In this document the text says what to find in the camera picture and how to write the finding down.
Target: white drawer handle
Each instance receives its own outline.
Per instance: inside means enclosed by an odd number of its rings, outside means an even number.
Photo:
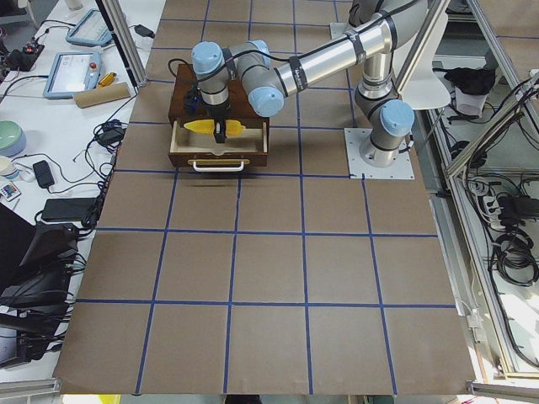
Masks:
[[[243,162],[240,162],[237,167],[199,167],[196,165],[196,162],[193,162],[193,169],[197,173],[238,173],[244,167],[245,164]]]

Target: cardboard tube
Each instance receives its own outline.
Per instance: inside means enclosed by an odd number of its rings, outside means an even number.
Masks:
[[[87,108],[93,105],[109,103],[117,99],[129,98],[129,88],[125,82],[111,84],[106,87],[95,88],[94,90],[82,91],[73,95],[75,104],[79,108]]]

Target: grid square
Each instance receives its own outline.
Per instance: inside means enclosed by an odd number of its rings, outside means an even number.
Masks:
[[[302,129],[304,174],[350,175],[343,130]]]
[[[309,324],[315,394],[392,391],[380,309],[311,307]]]
[[[348,90],[311,89],[299,94],[302,127],[350,128],[354,116]]]
[[[296,52],[306,53],[318,48],[319,46],[329,42],[331,35],[329,34],[329,26],[317,27],[312,25],[297,25],[296,26]]]
[[[366,192],[374,233],[436,234],[429,198],[418,179],[369,179]]]
[[[276,115],[271,117],[271,126],[293,126],[297,127],[297,95],[285,98],[285,106]]]
[[[376,261],[384,303],[455,304],[437,238],[380,238]]]
[[[398,394],[466,392],[475,375],[455,310],[386,309],[386,322]]]
[[[131,113],[131,122],[168,123],[173,90],[174,85],[168,82],[150,82],[141,88]]]
[[[200,42],[202,21],[166,21],[161,20],[157,27],[154,48],[192,48]]]
[[[300,303],[304,299],[301,237],[237,236],[234,301]]]
[[[169,233],[157,297],[227,301],[232,235]]]
[[[297,129],[269,128],[269,153],[266,167],[251,167],[251,173],[299,174]]]
[[[539,51],[539,38],[499,38],[507,56],[513,62],[513,67],[520,80],[529,78],[530,70],[535,68],[536,61],[530,58],[530,49]]]
[[[250,9],[250,0],[234,0],[234,4],[222,0],[210,0],[208,20],[248,22]]]
[[[233,230],[236,202],[237,178],[180,175],[170,228]]]
[[[324,78],[319,82],[315,82],[311,85],[311,88],[335,88],[335,89],[347,89],[350,85],[348,84],[348,78],[346,77],[346,72],[335,73],[328,78]]]
[[[201,0],[182,0],[165,2],[162,19],[204,19],[207,2]]]
[[[127,127],[116,169],[174,171],[168,159],[172,128],[169,124]]]
[[[252,24],[251,40],[263,40],[273,52],[294,51],[294,26],[282,24]]]
[[[309,301],[378,304],[367,237],[307,237]]]
[[[296,24],[328,25],[336,19],[334,2],[295,0],[295,3]],[[329,40],[328,27],[326,27],[326,34],[328,36],[326,40]]]
[[[301,231],[299,178],[244,178],[238,229]]]
[[[99,231],[77,296],[151,299],[162,244],[161,232]]]
[[[503,8],[498,7],[497,3],[485,0],[479,0],[479,4],[496,36],[538,37],[539,5],[536,2],[514,0]]]
[[[146,64],[146,72],[151,80],[167,80],[174,82],[174,77],[168,71],[167,62],[174,57],[180,57],[185,61],[191,61],[191,50],[183,49],[152,49],[148,63]],[[178,70],[178,64],[173,64],[174,72]]]
[[[144,392],[221,391],[226,335],[225,306],[157,305],[142,378]]]
[[[308,394],[305,309],[232,308],[229,394]]]
[[[247,23],[206,23],[204,29],[203,40],[213,41],[219,44],[221,47],[227,47],[232,45],[242,44],[246,42],[248,38],[248,24]]]
[[[293,0],[253,0],[252,21],[263,23],[294,22]]]
[[[77,303],[53,374],[61,379],[61,392],[135,392],[149,310]]]
[[[308,232],[366,234],[365,200],[359,181],[304,178],[305,227]]]
[[[164,229],[174,174],[115,173],[99,227]]]

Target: power adapter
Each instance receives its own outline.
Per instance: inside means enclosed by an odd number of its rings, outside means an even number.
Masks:
[[[142,37],[155,38],[155,34],[149,28],[146,28],[144,25],[135,25],[135,32]]]
[[[97,134],[96,140],[101,146],[110,146],[124,139],[124,128],[111,128]]]

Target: yellow item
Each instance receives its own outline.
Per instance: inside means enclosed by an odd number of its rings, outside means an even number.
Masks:
[[[116,73],[110,72],[105,77],[101,79],[101,81],[98,83],[98,87],[105,87],[109,86],[113,83],[113,81],[116,79]]]
[[[225,124],[227,125],[227,136],[241,135],[245,130],[245,126],[239,120],[225,120]],[[184,128],[196,133],[213,135],[216,124],[214,120],[194,120],[184,124]]]
[[[121,395],[119,394],[100,394],[99,399],[103,404],[120,404]]]

